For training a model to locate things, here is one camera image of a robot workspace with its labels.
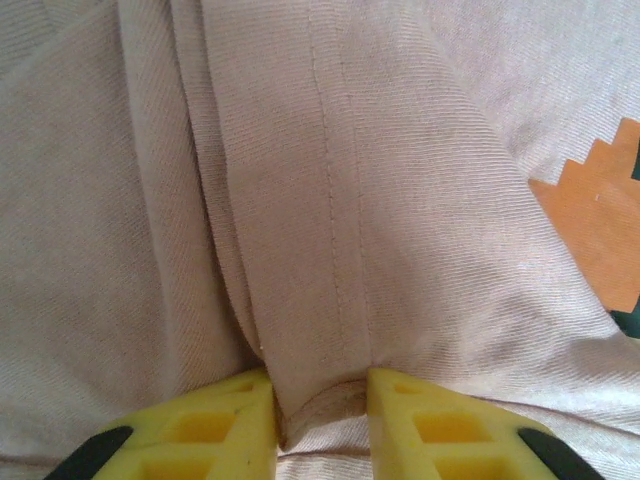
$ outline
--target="yellow plastic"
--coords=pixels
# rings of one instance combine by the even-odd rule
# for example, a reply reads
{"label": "yellow plastic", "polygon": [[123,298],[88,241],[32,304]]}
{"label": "yellow plastic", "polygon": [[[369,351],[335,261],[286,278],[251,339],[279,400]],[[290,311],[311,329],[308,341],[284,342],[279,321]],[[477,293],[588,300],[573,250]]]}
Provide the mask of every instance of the yellow plastic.
{"label": "yellow plastic", "polygon": [[518,437],[543,425],[393,370],[367,382],[376,480],[557,480]]}
{"label": "yellow plastic", "polygon": [[240,480],[275,477],[271,382],[238,375],[124,417],[134,432],[94,480]]}

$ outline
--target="orange geometric pattern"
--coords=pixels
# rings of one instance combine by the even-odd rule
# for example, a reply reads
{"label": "orange geometric pattern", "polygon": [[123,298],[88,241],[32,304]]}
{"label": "orange geometric pattern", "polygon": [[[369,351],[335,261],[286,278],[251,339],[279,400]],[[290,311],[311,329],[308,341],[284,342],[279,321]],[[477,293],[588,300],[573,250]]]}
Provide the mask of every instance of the orange geometric pattern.
{"label": "orange geometric pattern", "polygon": [[640,123],[623,119],[612,144],[566,162],[556,186],[529,185],[607,310],[632,312],[640,294]]}

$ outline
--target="square hole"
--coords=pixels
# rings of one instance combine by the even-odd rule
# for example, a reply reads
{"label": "square hole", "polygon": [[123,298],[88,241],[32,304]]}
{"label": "square hole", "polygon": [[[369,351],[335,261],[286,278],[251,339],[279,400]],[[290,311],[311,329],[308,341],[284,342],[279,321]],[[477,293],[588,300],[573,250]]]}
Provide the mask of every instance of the square hole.
{"label": "square hole", "polygon": [[172,443],[222,443],[236,416],[227,412],[189,412],[172,423],[165,440]]}
{"label": "square hole", "polygon": [[439,458],[434,461],[441,480],[522,480],[502,458]]}
{"label": "square hole", "polygon": [[158,458],[145,461],[141,480],[205,480],[213,467],[213,459]]}
{"label": "square hole", "polygon": [[245,383],[244,385],[240,385],[237,388],[233,389],[233,393],[246,393],[253,391],[253,383]]}
{"label": "square hole", "polygon": [[419,413],[413,417],[424,443],[475,443],[488,442],[491,437],[480,421],[462,412],[439,414]]}

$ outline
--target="yellow clamp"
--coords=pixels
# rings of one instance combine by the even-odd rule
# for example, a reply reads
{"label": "yellow clamp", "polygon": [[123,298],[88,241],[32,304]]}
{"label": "yellow clamp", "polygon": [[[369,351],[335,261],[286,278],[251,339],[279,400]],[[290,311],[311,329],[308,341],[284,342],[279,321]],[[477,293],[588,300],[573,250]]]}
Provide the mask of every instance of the yellow clamp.
{"label": "yellow clamp", "polygon": [[[544,426],[386,369],[368,374],[376,480],[602,480]],[[247,372],[108,425],[45,480],[272,480],[275,403]]]}

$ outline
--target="fabric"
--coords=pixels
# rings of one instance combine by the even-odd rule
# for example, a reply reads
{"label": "fabric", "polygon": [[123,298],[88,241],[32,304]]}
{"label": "fabric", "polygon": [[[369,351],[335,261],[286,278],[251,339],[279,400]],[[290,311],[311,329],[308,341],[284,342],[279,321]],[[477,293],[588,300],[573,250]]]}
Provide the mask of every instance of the fabric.
{"label": "fabric", "polygon": [[[523,172],[553,177],[621,111],[640,118],[639,13],[465,3],[104,0],[32,35],[0,83],[2,478],[260,363],[281,478],[368,475],[372,365],[636,476],[640,351]],[[11,5],[2,21],[24,15]],[[589,19],[600,56],[558,73]],[[509,53],[532,29],[549,43]]]}

